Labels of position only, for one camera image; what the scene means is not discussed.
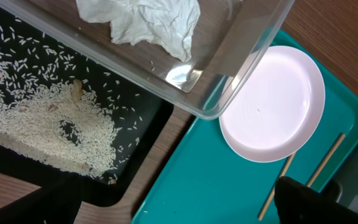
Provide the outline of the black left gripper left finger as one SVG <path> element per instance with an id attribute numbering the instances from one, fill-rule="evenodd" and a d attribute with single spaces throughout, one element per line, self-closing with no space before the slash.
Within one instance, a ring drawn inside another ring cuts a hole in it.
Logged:
<path id="1" fill-rule="evenodd" d="M 82 191 L 78 177 L 61 179 L 0 208 L 0 223 L 73 223 Z"/>

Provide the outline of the white paper napkin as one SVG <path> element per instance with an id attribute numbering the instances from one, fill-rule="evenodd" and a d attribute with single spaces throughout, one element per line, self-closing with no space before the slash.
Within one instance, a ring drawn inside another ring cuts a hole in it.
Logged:
<path id="1" fill-rule="evenodd" d="M 146 41 L 182 62 L 191 59 L 192 36 L 201 15 L 197 0 L 76 0 L 76 6 L 84 21 L 110 23 L 114 44 Z"/>

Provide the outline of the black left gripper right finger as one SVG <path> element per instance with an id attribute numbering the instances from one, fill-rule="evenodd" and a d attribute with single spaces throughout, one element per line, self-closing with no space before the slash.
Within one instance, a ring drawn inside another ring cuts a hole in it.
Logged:
<path id="1" fill-rule="evenodd" d="M 281 224 L 358 224 L 358 213 L 287 176 L 276 181 L 274 202 Z"/>

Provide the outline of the large pink plate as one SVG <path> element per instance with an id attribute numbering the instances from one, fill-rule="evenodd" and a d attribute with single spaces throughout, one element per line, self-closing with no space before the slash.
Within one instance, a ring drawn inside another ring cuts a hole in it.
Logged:
<path id="1" fill-rule="evenodd" d="M 300 49 L 267 49 L 219 117 L 229 147 L 252 162 L 275 162 L 299 150 L 321 121 L 326 89 L 316 62 Z"/>

